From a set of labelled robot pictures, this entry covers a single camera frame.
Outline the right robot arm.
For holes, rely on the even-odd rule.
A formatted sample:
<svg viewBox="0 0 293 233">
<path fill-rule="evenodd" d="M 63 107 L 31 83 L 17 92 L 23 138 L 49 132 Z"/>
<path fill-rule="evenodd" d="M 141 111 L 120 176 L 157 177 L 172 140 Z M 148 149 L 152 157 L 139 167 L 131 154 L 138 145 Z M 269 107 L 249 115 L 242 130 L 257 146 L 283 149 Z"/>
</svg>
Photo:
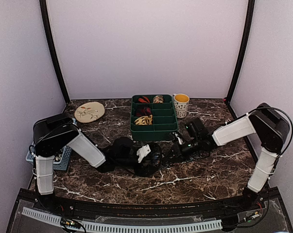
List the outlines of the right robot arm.
<svg viewBox="0 0 293 233">
<path fill-rule="evenodd" d="M 256 205 L 258 201 L 256 194 L 273 176 L 279 159 L 293 139 L 292 119 L 283 110 L 266 103 L 212 131 L 208 130 L 200 118 L 188 122 L 185 128 L 190 140 L 186 141 L 180 133 L 176 133 L 176 142 L 165 156 L 167 163 L 185 162 L 194 155 L 206 158 L 213 150 L 233 141 L 241 138 L 257 138 L 260 143 L 260 153 L 245 188 L 249 192 L 239 199 L 239 207 L 244 211 Z"/>
</svg>

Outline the dark floral necktie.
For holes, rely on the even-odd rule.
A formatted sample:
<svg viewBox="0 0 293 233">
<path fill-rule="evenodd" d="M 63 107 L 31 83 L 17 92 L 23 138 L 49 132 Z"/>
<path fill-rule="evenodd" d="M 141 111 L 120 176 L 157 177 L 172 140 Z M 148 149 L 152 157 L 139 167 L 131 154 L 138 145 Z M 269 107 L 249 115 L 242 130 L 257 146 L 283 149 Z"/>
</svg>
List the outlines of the dark floral necktie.
<svg viewBox="0 0 293 233">
<path fill-rule="evenodd" d="M 191 156 L 183 156 L 175 154 L 173 152 L 152 153 L 146 157 L 146 163 L 154 167 L 171 167 L 181 163 L 187 163 L 193 161 Z"/>
</svg>

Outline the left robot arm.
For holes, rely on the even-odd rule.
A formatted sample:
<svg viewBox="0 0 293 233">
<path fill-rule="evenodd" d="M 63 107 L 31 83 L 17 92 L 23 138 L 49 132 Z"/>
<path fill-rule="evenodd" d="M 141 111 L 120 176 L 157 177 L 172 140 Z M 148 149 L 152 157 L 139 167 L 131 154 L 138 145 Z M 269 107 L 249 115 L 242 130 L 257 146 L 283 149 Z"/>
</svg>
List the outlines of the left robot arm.
<svg viewBox="0 0 293 233">
<path fill-rule="evenodd" d="M 34 158 L 35 188 L 41 195 L 40 203 L 49 212 L 59 208 L 59 200 L 52 195 L 53 163 L 56 155 L 66 148 L 80 155 L 100 173 L 121 167 L 135 176 L 150 177 L 159 170 L 163 158 L 157 143 L 137 148 L 128 137 L 120 137 L 111 146 L 100 149 L 77 126 L 76 120 L 65 113 L 41 119 L 33 126 L 29 153 Z"/>
</svg>

